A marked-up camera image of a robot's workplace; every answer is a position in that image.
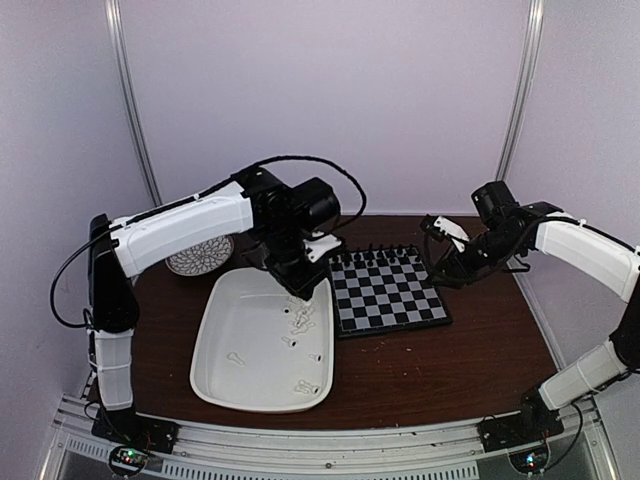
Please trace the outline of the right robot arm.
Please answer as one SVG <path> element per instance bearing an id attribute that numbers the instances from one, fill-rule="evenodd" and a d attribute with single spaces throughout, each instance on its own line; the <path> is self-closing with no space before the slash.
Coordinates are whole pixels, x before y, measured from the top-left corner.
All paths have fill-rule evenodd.
<path id="1" fill-rule="evenodd" d="M 638 373 L 639 246 L 546 201 L 521 204 L 503 181 L 479 187 L 471 200 L 484 227 L 477 235 L 445 216 L 422 220 L 426 243 L 449 246 L 427 263 L 432 284 L 471 286 L 533 254 L 547 271 L 535 275 L 530 289 L 542 289 L 547 300 L 568 295 L 570 306 L 586 315 L 588 324 L 608 306 L 621 316 L 604 340 L 585 341 L 586 352 L 574 355 L 524 397 L 512 430 L 530 442 L 550 426 L 550 412 Z"/>

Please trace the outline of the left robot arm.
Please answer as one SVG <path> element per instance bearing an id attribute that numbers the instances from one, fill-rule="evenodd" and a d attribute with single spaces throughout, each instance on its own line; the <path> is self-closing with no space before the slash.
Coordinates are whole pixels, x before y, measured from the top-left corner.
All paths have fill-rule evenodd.
<path id="1" fill-rule="evenodd" d="M 91 223 L 90 362 L 106 429 L 123 444 L 144 433 L 135 414 L 132 340 L 140 309 L 133 279 L 178 253 L 246 234 L 262 269 L 214 283 L 199 323 L 189 382 L 202 400 L 254 413 L 295 413 L 323 401 L 333 381 L 333 295 L 328 257 L 342 240 L 321 226 L 340 211 L 319 178 L 289 186 L 250 167 L 221 184 L 131 217 Z"/>

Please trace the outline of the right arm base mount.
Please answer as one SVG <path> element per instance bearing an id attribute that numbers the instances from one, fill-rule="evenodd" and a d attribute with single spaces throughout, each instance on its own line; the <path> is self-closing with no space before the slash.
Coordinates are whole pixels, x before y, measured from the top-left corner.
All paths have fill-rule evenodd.
<path id="1" fill-rule="evenodd" d="M 534 424 L 528 423 L 521 413 L 487 417 L 478 423 L 477 428 L 486 453 L 544 442 L 564 432 L 564 425 L 559 418 Z"/>

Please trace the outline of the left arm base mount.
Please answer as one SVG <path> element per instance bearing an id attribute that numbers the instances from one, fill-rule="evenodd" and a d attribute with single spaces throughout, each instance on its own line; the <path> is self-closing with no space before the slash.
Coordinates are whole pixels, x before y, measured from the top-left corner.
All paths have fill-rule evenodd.
<path id="1" fill-rule="evenodd" d="M 91 428 L 95 437 L 165 454 L 173 452 L 178 431 L 175 422 L 120 411 L 99 412 Z"/>

